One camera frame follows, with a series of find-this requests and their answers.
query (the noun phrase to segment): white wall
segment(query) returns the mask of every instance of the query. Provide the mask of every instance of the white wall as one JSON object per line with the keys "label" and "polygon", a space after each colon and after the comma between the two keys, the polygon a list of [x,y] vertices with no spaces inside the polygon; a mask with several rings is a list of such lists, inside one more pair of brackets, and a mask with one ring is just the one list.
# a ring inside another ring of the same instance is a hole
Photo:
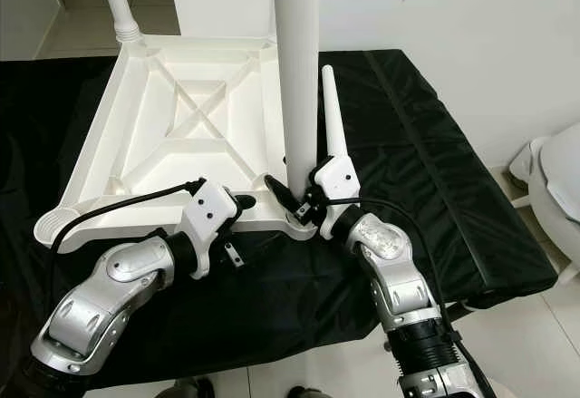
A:
{"label": "white wall", "polygon": [[[272,8],[262,1],[176,0],[181,33],[266,34]],[[320,9],[321,50],[403,49],[489,166],[580,121],[580,0],[321,0]]]}
{"label": "white wall", "polygon": [[0,59],[35,58],[59,8],[59,0],[0,0]]}

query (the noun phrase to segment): white pole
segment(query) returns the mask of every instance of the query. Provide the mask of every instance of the white pole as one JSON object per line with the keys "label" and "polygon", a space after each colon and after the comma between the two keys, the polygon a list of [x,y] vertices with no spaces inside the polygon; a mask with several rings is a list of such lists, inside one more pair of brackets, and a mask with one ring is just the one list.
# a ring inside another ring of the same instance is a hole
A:
{"label": "white pole", "polygon": [[318,0],[275,0],[288,188],[301,199],[316,165]]}
{"label": "white pole", "polygon": [[115,33],[120,43],[135,42],[140,39],[139,26],[127,0],[108,0],[114,21]]}
{"label": "white pole", "polygon": [[334,71],[330,65],[323,67],[324,122],[326,123],[326,147],[330,156],[347,156],[341,106],[338,103]]}

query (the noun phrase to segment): black padded mat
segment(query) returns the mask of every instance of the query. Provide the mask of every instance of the black padded mat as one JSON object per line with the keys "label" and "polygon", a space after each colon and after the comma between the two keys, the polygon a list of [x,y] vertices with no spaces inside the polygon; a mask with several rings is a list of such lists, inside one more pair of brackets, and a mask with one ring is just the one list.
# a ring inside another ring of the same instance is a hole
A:
{"label": "black padded mat", "polygon": [[[469,146],[437,94],[403,52],[321,53],[334,67],[349,152],[362,195],[389,199],[419,222],[447,301],[499,300],[551,287],[556,273]],[[43,318],[47,249],[35,221],[58,203],[115,58],[0,63],[0,383]],[[319,159],[325,155],[322,105]],[[400,225],[430,279],[409,224]],[[119,240],[61,257],[63,295]],[[130,321],[93,387],[140,383],[273,361],[365,337],[377,324],[368,282],[333,242],[282,233],[237,234],[248,263],[214,260],[209,276],[155,295]]]}

